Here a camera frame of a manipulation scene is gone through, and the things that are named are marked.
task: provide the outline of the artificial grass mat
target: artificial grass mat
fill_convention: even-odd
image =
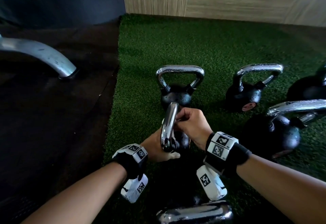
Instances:
[[[255,113],[283,102],[287,89],[299,78],[314,74],[324,63],[323,56],[309,46],[281,32],[278,25],[194,20],[140,15],[123,16],[119,36],[120,70],[105,144],[106,164],[113,153],[130,143],[141,143],[160,127],[164,111],[155,72],[163,65],[198,65],[205,70],[202,84],[193,94],[192,107],[200,108],[214,131],[239,137],[243,124]],[[232,76],[247,64],[281,63],[284,72],[263,93],[252,112],[229,113],[223,109]],[[268,73],[252,73],[245,81],[256,82]],[[165,74],[169,82],[189,83],[194,76]],[[280,164],[326,180],[324,119],[301,132],[302,141]],[[170,192],[187,187],[189,195],[205,197],[196,177],[203,153],[192,146],[178,162],[148,163],[149,184],[135,204],[116,193],[96,219],[101,223],[153,223],[154,206]],[[225,200],[233,207],[235,219],[251,218],[257,211],[277,213],[271,205],[239,177],[222,178],[228,189]]]

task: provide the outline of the dark blue wall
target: dark blue wall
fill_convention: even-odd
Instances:
[[[124,13],[124,0],[0,0],[0,17],[28,28],[99,24]]]

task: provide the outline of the forearm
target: forearm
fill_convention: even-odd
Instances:
[[[126,177],[125,169],[112,162],[50,199],[23,224],[90,224]]]
[[[251,155],[238,175],[294,223],[326,223],[326,183]]]

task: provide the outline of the hand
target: hand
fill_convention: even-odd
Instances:
[[[207,139],[213,131],[203,112],[199,109],[184,107],[176,116],[176,120],[179,119],[186,119],[186,121],[175,122],[177,128],[185,132],[198,148],[205,150]]]
[[[161,162],[169,159],[180,158],[180,154],[177,152],[167,153],[163,151],[160,139],[161,129],[162,128],[159,128],[152,135],[150,135],[149,138],[141,143],[141,146],[143,146],[148,152],[148,159],[153,162]]]

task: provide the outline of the kettlebell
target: kettlebell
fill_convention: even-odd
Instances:
[[[287,100],[326,99],[326,65],[314,76],[297,80],[287,91]]]
[[[161,147],[165,152],[183,153],[189,149],[190,139],[182,131],[174,131],[175,117],[179,110],[179,104],[172,102],[168,105],[161,130]]]
[[[271,71],[272,74],[255,85],[242,82],[245,74],[259,71]],[[226,109],[241,112],[255,108],[260,100],[261,91],[282,72],[283,65],[280,64],[251,64],[242,67],[234,74],[233,84],[226,92]]]
[[[165,73],[195,74],[197,78],[188,85],[168,85],[163,79]],[[156,77],[161,90],[161,104],[164,110],[171,102],[176,102],[182,107],[189,107],[191,95],[202,82],[204,75],[204,70],[194,65],[166,65],[158,69]]]
[[[290,112],[307,112],[288,119]],[[326,114],[326,100],[301,100],[283,102],[249,119],[242,130],[239,143],[253,154],[265,159],[275,159],[292,152],[300,143],[300,130],[308,123]]]

